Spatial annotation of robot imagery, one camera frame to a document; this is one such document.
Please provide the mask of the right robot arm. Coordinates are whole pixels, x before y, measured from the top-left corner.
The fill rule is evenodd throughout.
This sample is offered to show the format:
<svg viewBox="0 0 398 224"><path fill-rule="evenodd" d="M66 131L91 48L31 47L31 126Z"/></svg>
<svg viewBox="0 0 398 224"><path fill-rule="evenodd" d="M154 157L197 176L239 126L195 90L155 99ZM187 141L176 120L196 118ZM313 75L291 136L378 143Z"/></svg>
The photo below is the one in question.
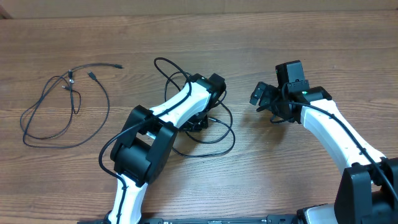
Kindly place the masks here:
<svg viewBox="0 0 398 224"><path fill-rule="evenodd" d="M268 215L267 223L397 223L397 159L387 158L347 122L331 95L310 87L299 60L275 68L277 86L259 82L250 97L270 122L298 123L326 149L341 174L334 203Z"/></svg>

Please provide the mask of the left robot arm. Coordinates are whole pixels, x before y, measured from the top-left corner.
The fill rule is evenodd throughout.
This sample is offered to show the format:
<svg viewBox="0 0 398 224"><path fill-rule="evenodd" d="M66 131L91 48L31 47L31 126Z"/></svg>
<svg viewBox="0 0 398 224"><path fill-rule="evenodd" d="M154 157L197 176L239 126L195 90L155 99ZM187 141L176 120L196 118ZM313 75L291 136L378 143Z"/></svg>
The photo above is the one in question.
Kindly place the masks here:
<svg viewBox="0 0 398 224"><path fill-rule="evenodd" d="M122 135L112 141L117 191L104 223L139 223L147 186L164 169L178 132L207 128L207 112L225 90L223 77L195 74L165 103L150 109L138 105L131 111Z"/></svg>

